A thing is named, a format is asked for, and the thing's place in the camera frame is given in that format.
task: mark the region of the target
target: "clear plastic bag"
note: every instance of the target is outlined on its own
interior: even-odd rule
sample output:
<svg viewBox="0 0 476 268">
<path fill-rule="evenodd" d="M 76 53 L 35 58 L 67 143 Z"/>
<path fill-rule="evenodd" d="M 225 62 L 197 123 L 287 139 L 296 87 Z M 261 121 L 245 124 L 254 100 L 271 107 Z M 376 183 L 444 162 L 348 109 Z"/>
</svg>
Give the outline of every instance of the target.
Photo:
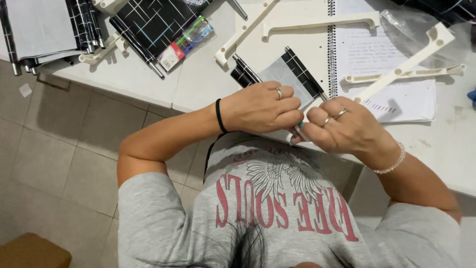
<svg viewBox="0 0 476 268">
<path fill-rule="evenodd" d="M 439 21 L 433 16 L 406 7 L 398 10 L 384 10 L 380 16 L 385 19 L 382 26 L 391 41 L 403 53 L 414 55 L 428 45 L 426 31 Z M 448 28 L 455 40 L 428 58 L 423 65 L 442 68 L 466 63 L 471 52 L 471 24 L 455 24 Z"/>
</svg>

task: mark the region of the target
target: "tile floor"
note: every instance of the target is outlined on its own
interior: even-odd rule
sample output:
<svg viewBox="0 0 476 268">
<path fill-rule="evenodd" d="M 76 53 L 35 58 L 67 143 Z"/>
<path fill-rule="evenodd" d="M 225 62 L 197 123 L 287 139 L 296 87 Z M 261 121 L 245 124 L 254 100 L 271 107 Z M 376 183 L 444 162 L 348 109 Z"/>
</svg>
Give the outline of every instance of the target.
<svg viewBox="0 0 476 268">
<path fill-rule="evenodd" d="M 72 83 L 69 91 L 14 77 L 0 61 L 0 245 L 34 232 L 73 255 L 71 267 L 117 267 L 116 160 L 127 135 L 179 114 Z M 28 83 L 33 94 L 19 88 Z M 167 162 L 188 207 L 202 189 L 212 139 Z M 344 189 L 353 164 L 321 155 Z"/>
</svg>

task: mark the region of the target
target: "beaded bracelet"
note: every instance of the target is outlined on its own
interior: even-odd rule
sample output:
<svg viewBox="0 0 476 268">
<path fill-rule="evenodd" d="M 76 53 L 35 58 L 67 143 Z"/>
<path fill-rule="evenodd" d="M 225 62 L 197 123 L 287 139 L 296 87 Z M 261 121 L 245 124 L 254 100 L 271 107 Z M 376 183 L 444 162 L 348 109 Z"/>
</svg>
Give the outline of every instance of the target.
<svg viewBox="0 0 476 268">
<path fill-rule="evenodd" d="M 402 162 L 403 162 L 403 159 L 405 159 L 405 155 L 406 155 L 406 152 L 405 152 L 405 146 L 403 146 L 403 143 L 397 141 L 397 144 L 398 146 L 400 146 L 400 157 L 398 158 L 397 162 L 387 168 L 387 169 L 384 169 L 384 170 L 373 170 L 373 172 L 377 173 L 377 174 L 385 174 L 385 173 L 389 173 L 390 171 L 394 170 L 397 166 L 399 166 Z"/>
</svg>

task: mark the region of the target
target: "woman's right hand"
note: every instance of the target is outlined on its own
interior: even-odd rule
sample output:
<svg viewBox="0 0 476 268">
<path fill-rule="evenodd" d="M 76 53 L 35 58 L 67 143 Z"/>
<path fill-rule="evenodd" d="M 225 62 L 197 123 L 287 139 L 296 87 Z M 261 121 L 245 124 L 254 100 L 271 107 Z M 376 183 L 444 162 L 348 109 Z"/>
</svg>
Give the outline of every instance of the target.
<svg viewBox="0 0 476 268">
<path fill-rule="evenodd" d="M 347 109 L 337 120 L 341 111 Z M 336 97 L 323 102 L 307 113 L 309 123 L 301 130 L 311 141 L 328 153 L 353 154 L 374 169 L 393 165 L 400 155 L 400 147 L 364 106 L 346 98 Z M 292 142 L 304 141 L 293 137 Z"/>
</svg>

